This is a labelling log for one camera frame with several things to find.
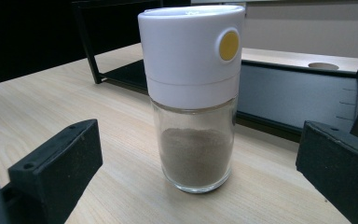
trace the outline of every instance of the jar base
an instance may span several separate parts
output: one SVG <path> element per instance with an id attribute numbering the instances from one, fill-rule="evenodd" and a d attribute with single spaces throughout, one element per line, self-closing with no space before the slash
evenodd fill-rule
<path id="1" fill-rule="evenodd" d="M 190 186 L 181 185 L 181 184 L 175 182 L 174 180 L 172 180 L 167 175 L 164 168 L 162 168 L 162 172 L 164 173 L 167 180 L 181 191 L 184 191 L 187 193 L 206 193 L 206 192 L 209 192 L 209 191 L 219 188 L 221 185 L 223 185 L 226 182 L 229 175 L 231 174 L 231 167 L 229 167 L 227 169 L 226 173 L 223 175 L 223 177 L 219 181 L 213 183 L 212 185 L 208 185 L 208 186 L 204 186 L 204 187 L 190 187 Z"/>

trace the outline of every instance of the gray powder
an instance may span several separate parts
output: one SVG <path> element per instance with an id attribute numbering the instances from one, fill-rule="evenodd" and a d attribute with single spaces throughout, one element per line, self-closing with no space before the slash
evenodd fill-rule
<path id="1" fill-rule="evenodd" d="M 229 164 L 233 139 L 217 130 L 168 129 L 161 134 L 166 175 L 180 185 L 205 187 L 219 181 Z"/>

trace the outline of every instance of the spice jar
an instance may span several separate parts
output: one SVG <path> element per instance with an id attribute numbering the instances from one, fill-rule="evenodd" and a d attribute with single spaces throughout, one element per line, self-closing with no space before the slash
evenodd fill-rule
<path id="1" fill-rule="evenodd" d="M 138 16 L 163 173 L 202 193 L 228 178 L 244 8 L 171 7 Z"/>

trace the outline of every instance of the wooden table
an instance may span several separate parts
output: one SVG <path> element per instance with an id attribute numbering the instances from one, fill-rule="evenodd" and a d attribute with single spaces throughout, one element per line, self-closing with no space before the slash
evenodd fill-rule
<path id="1" fill-rule="evenodd" d="M 329 58 L 256 49 L 242 57 L 300 65 Z M 139 59 L 139 44 L 97 56 L 101 72 Z M 201 195 L 174 188 L 160 169 L 148 97 L 94 84 L 87 60 L 0 83 L 0 186 L 8 167 L 84 119 L 99 122 L 103 167 L 67 223 L 348 223 L 296 171 L 297 143 L 240 125 L 232 175 L 221 188 Z"/>

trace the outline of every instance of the dark background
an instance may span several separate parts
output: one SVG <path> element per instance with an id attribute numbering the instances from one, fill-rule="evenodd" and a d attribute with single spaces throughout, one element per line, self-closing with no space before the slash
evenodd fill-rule
<path id="1" fill-rule="evenodd" d="M 71 2 L 0 1 L 0 82 L 86 57 Z M 163 4 L 184 6 L 190 0 Z M 137 15 L 155 7 L 159 2 L 85 9 L 95 54 L 140 42 Z"/>

